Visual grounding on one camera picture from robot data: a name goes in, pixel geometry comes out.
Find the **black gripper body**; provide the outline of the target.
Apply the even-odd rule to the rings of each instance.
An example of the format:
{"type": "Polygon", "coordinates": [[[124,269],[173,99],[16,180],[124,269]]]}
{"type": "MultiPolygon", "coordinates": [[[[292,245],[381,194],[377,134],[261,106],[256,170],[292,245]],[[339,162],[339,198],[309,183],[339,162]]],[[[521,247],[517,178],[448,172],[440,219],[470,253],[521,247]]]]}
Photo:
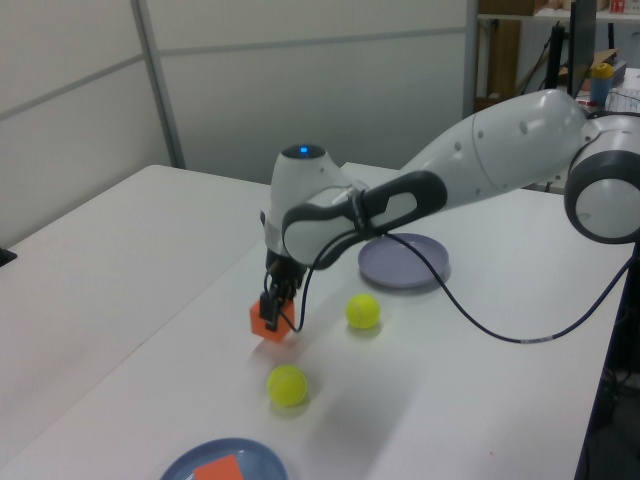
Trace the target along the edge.
{"type": "Polygon", "coordinates": [[[271,278],[272,288],[298,290],[302,285],[303,265],[287,255],[268,249],[266,271],[271,278]]]}

